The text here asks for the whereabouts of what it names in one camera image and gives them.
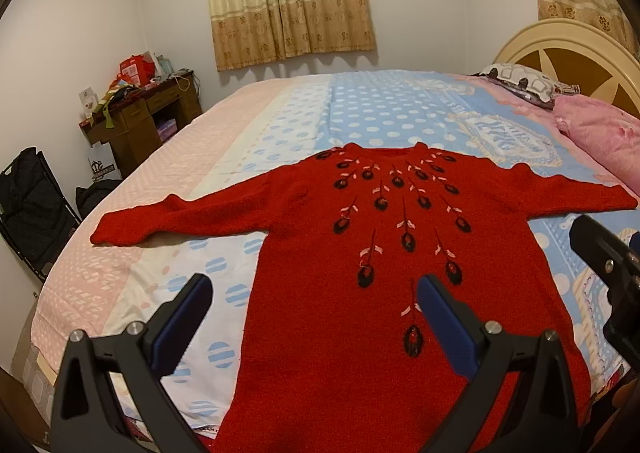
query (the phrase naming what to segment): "pink pillow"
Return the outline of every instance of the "pink pillow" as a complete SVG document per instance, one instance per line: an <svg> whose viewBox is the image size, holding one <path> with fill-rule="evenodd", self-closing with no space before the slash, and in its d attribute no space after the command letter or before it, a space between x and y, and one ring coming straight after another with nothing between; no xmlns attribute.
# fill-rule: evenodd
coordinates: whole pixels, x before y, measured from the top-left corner
<svg viewBox="0 0 640 453"><path fill-rule="evenodd" d="M640 120L581 94L556 96L558 129L640 195Z"/></svg>

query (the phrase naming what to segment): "folding chair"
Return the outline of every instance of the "folding chair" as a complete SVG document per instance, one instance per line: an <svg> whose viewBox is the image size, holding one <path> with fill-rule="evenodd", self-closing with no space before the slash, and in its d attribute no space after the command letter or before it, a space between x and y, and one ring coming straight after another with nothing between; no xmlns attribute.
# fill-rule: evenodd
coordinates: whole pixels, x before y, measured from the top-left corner
<svg viewBox="0 0 640 453"><path fill-rule="evenodd" d="M0 234L43 283L79 224L42 152L23 150L0 174Z"/></svg>

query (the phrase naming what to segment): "wooden headboard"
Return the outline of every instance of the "wooden headboard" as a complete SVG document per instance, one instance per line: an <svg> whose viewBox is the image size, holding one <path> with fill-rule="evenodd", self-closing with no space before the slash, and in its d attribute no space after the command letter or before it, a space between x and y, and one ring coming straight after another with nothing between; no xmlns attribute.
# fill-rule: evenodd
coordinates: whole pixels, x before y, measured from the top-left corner
<svg viewBox="0 0 640 453"><path fill-rule="evenodd" d="M511 38L495 62L519 63L640 118L640 63L595 27L551 18Z"/></svg>

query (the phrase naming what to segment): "sweater sleeve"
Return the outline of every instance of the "sweater sleeve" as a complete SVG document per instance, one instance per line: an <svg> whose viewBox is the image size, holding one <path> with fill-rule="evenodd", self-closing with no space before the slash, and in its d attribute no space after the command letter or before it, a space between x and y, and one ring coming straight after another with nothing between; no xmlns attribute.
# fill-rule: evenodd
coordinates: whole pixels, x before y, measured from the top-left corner
<svg viewBox="0 0 640 453"><path fill-rule="evenodd" d="M502 197L510 208L523 212L527 219L572 212L635 209L638 206L638 201L622 186L580 182L562 175L542 177L524 163L505 170L488 159L480 161L483 163L478 171L482 173L490 194Z"/></svg>
<svg viewBox="0 0 640 453"><path fill-rule="evenodd" d="M107 213L91 242L134 245L158 231L211 237L268 231L306 195L298 166L282 166L193 201L171 194L157 204Z"/></svg>

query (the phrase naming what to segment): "white paper bag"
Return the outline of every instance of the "white paper bag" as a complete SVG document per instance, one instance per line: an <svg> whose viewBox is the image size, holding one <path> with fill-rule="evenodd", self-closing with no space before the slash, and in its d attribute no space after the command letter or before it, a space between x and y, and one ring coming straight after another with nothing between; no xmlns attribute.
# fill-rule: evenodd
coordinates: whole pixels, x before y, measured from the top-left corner
<svg viewBox="0 0 640 453"><path fill-rule="evenodd" d="M91 170L94 174L94 182L98 182L103 178L122 178L109 143L95 143L89 149L89 165L91 165Z"/></svg>

